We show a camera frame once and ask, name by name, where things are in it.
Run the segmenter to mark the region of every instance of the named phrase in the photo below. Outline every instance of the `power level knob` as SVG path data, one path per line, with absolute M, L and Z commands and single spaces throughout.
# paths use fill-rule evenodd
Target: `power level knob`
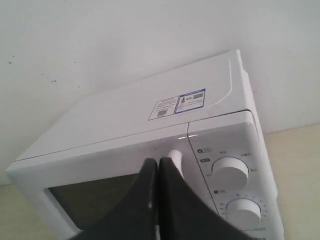
M 226 206 L 228 222 L 238 229 L 256 227 L 261 221 L 258 204 L 249 199 L 235 199 Z
M 247 185 L 248 178 L 248 167 L 240 159 L 223 157 L 212 165 L 211 183 L 215 189 L 241 190 Z

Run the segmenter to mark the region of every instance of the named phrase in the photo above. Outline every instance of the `microwave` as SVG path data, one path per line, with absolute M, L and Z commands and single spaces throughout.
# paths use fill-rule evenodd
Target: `microwave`
M 253 239 L 284 240 L 277 188 L 238 50 L 80 100 L 6 170 L 66 240 L 175 150 L 196 195 Z

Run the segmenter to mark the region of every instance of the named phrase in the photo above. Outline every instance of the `black plastic piece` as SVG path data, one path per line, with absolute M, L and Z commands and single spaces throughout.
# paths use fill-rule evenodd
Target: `black plastic piece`
M 155 240 L 157 176 L 156 161 L 147 158 L 115 208 L 72 240 Z
M 159 164 L 158 223 L 161 240 L 252 239 L 208 208 L 170 157 L 161 158 Z

